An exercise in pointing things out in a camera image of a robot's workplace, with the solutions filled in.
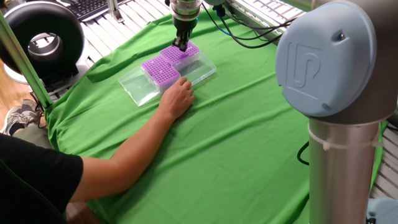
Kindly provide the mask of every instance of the white cable tie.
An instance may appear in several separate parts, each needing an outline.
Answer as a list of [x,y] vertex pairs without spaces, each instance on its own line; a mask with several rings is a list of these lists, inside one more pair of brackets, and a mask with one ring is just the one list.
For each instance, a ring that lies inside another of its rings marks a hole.
[[323,150],[327,151],[330,148],[334,148],[334,149],[352,149],[352,148],[356,148],[356,149],[361,149],[364,147],[368,147],[368,146],[374,146],[374,147],[378,147],[378,146],[382,146],[382,144],[378,141],[378,137],[379,137],[379,131],[377,132],[376,136],[372,139],[372,141],[363,143],[363,144],[358,144],[356,146],[347,146],[347,145],[341,145],[341,144],[333,144],[328,142],[327,140],[323,140],[321,138],[319,138],[318,136],[314,135],[310,129],[310,125],[308,124],[308,133],[310,134],[311,138],[316,140],[316,142],[319,142],[320,144],[322,144],[323,146]]

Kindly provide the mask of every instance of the metal bracket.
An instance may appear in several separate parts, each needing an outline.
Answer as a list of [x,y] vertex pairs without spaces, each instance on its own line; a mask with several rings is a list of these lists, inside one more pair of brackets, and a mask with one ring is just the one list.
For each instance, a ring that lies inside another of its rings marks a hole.
[[124,22],[124,19],[119,11],[118,0],[107,0],[109,13],[112,15],[113,19],[115,19],[118,23]]

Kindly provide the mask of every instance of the hand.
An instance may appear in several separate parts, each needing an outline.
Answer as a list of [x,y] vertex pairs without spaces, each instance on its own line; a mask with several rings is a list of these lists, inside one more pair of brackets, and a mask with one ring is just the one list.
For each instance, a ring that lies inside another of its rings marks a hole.
[[172,119],[179,118],[189,108],[195,97],[191,82],[187,78],[178,79],[166,92],[160,100],[158,111],[162,114],[170,115]]

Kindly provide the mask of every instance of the robot logo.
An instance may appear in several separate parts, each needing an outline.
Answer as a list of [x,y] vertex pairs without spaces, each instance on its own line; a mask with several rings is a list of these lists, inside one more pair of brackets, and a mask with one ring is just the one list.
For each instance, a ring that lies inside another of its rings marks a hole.
[[323,50],[302,44],[289,44],[287,86],[314,96],[313,81],[321,69]]

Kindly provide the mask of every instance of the sneaker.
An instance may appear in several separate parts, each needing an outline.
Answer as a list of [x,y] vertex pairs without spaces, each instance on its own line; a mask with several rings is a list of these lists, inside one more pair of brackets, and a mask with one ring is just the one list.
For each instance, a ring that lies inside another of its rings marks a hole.
[[21,114],[26,117],[26,125],[39,123],[39,113],[36,111],[37,103],[33,100],[23,100],[21,103]]
[[10,135],[10,129],[15,123],[27,126],[26,117],[22,115],[20,106],[15,106],[8,111],[1,133]]

